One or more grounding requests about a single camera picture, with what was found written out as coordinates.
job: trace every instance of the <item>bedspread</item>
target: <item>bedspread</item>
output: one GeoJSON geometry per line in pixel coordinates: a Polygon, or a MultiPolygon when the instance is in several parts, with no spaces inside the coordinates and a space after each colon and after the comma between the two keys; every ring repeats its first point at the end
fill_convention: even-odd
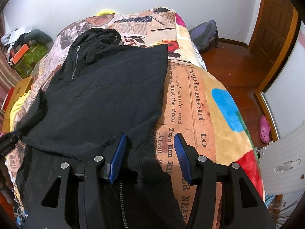
{"type": "MultiPolygon", "coordinates": [[[[93,16],[64,28],[50,53],[40,61],[37,79],[22,108],[14,116],[12,129],[26,114],[38,90],[47,89],[73,41],[92,27],[117,30],[121,34],[121,45],[145,48],[167,44],[168,71],[164,83],[163,113],[155,128],[156,158],[163,171],[171,175],[173,191],[186,223],[196,187],[188,185],[180,170],[173,147],[173,137],[178,132],[200,155],[215,163],[239,163],[264,198],[258,159],[238,108],[225,87],[203,69],[204,62],[195,51],[183,20],[169,8],[157,7],[129,15],[93,16]]],[[[22,154],[23,147],[19,145],[7,156],[13,181],[22,154]]],[[[218,184],[214,228],[217,227],[220,198],[221,184],[218,184]]]]}

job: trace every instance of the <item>black hoodie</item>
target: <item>black hoodie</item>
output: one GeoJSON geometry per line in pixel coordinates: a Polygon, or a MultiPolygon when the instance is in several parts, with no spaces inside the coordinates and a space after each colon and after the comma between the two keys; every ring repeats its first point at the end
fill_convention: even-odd
{"type": "Polygon", "coordinates": [[[119,42],[115,30],[92,28],[81,34],[48,89],[38,93],[17,124],[28,144],[16,180],[23,204],[30,212],[62,162],[77,165],[106,156],[107,146],[124,132],[122,168],[137,173],[135,182],[125,186],[129,228],[185,228],[170,176],[155,160],[167,45],[140,48],[119,42]]]}

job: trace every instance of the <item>door frame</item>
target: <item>door frame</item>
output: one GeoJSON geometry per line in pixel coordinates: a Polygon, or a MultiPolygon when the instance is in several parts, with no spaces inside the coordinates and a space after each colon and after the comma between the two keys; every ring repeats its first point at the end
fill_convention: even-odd
{"type": "Polygon", "coordinates": [[[271,70],[265,77],[265,79],[262,81],[258,89],[255,91],[255,95],[263,109],[263,112],[267,118],[267,121],[271,127],[271,136],[273,141],[276,141],[279,139],[279,133],[274,121],[274,118],[272,116],[271,110],[268,106],[268,103],[264,97],[264,92],[267,91],[267,89],[270,87],[270,85],[274,82],[274,80],[279,75],[280,71],[283,69],[284,65],[286,64],[288,57],[290,53],[292,52],[292,49],[297,41],[297,37],[299,34],[299,29],[301,25],[301,19],[299,18],[299,14],[296,11],[295,8],[293,8],[293,14],[292,14],[292,20],[290,24],[290,28],[285,40],[285,43],[283,45],[283,48],[276,59],[274,65],[272,66],[271,70]]]}
{"type": "Polygon", "coordinates": [[[249,45],[247,47],[248,51],[251,51],[251,47],[253,46],[253,43],[255,41],[255,38],[256,38],[256,35],[257,35],[257,31],[258,31],[258,28],[260,26],[260,21],[262,20],[264,5],[265,5],[265,0],[260,0],[260,9],[258,10],[256,24],[255,24],[255,27],[254,27],[254,30],[253,30],[252,37],[250,39],[249,45]]]}

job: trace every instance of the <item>metal bolt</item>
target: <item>metal bolt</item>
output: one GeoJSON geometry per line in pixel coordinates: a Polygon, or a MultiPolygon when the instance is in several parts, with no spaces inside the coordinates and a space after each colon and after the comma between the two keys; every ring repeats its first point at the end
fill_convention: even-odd
{"type": "Polygon", "coordinates": [[[64,162],[64,163],[62,163],[60,166],[61,166],[62,169],[66,169],[66,168],[69,167],[69,163],[64,162]]]}
{"type": "Polygon", "coordinates": [[[198,160],[199,160],[200,162],[205,162],[205,161],[206,161],[206,157],[205,157],[205,156],[199,156],[199,157],[198,157],[198,160]]]}
{"type": "Polygon", "coordinates": [[[232,163],[232,167],[234,168],[234,169],[239,169],[239,164],[238,163],[232,163]]]}
{"type": "Polygon", "coordinates": [[[95,158],[94,158],[94,161],[95,162],[100,162],[100,161],[102,161],[103,160],[103,157],[102,156],[96,156],[95,158]]]}

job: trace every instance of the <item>blue patch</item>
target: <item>blue patch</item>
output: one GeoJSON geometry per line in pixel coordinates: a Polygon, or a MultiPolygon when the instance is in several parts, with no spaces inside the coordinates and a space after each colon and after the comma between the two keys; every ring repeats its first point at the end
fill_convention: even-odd
{"type": "Polygon", "coordinates": [[[244,128],[237,116],[238,108],[229,92],[223,89],[213,89],[212,96],[229,127],[236,132],[243,131],[244,128]]]}

